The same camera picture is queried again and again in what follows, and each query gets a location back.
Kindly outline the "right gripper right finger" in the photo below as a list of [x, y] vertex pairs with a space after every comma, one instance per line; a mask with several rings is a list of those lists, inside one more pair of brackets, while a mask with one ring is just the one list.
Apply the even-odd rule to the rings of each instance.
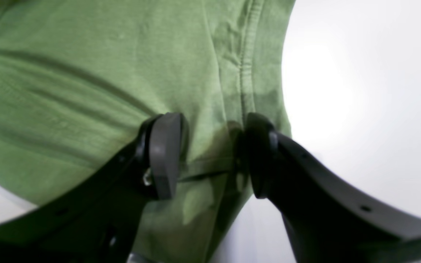
[[364, 193], [277, 131], [245, 123], [254, 195], [281, 213], [298, 263], [421, 263], [421, 218]]

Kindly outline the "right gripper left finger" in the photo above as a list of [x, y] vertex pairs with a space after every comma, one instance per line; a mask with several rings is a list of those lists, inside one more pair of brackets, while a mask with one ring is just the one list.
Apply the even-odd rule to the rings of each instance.
[[125, 263], [147, 203], [170, 200], [184, 116], [159, 114], [74, 189], [0, 224], [0, 263]]

